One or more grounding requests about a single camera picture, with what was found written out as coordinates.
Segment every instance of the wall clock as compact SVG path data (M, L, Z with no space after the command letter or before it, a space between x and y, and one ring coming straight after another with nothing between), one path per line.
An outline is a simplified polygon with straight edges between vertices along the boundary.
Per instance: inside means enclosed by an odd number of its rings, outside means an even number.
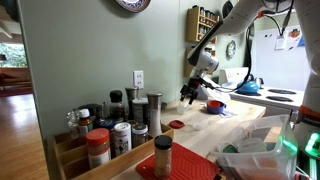
M150 4L151 0L116 0L120 6L131 12L141 12Z
M227 45L227 58L232 59L236 54L236 42L232 40Z

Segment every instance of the window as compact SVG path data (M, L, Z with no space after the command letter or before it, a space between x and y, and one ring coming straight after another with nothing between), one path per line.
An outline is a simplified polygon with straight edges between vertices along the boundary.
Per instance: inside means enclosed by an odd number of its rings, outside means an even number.
M7 57L3 67L28 66L23 44L0 43L0 54L5 54Z

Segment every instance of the electrical outlet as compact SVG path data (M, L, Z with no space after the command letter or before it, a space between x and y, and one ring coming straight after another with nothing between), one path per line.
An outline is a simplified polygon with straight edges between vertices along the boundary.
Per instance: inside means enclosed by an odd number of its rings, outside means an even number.
M143 71L133 71L133 85L138 86L139 89L144 88Z

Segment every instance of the kettle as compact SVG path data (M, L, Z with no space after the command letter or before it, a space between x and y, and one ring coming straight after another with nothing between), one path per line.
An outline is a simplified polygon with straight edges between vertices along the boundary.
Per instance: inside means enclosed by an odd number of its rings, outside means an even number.
M254 81L254 77L252 74L249 75L248 81L246 81L243 86L241 86L237 93L244 94L244 95L251 95L251 94L257 94L258 90L260 89L260 86L257 85L257 83Z
M259 86L260 89L263 89L262 85L264 84L264 82L262 78L256 77L254 81L256 82L256 84Z

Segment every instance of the couch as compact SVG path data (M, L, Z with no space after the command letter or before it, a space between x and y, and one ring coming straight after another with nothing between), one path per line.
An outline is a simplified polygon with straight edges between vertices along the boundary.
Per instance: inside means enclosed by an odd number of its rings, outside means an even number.
M31 86L29 68L0 68L0 88L5 86Z

